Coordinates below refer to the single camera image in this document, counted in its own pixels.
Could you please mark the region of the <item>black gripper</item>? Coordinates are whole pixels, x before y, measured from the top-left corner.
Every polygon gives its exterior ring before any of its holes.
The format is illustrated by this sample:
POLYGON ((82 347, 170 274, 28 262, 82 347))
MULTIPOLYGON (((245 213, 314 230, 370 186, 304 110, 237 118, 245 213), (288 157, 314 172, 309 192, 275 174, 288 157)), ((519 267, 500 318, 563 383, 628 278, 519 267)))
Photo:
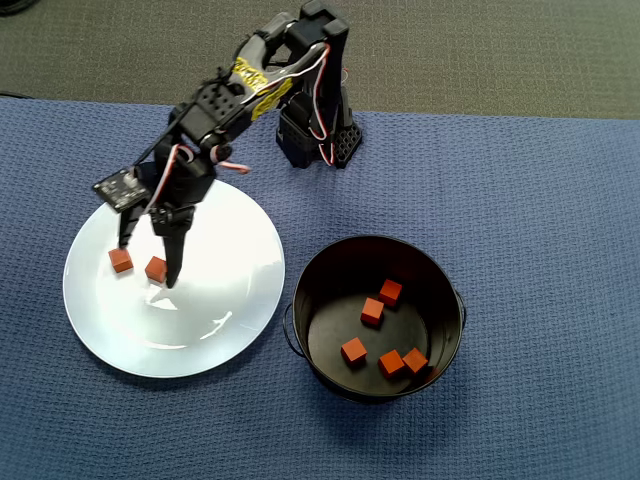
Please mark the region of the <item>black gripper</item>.
MULTIPOLYGON (((138 180, 151 196, 164 171, 163 162, 142 163, 135 168, 138 180)), ((168 179, 151 209, 154 233, 163 239, 167 267, 165 284, 171 289, 182 269, 184 244, 191 229, 197 203, 201 202, 215 180, 215 169, 210 161, 195 159, 189 164, 177 160, 168 179)), ((143 199, 120 213, 118 248, 127 249, 133 231, 146 211, 149 201, 143 199)))

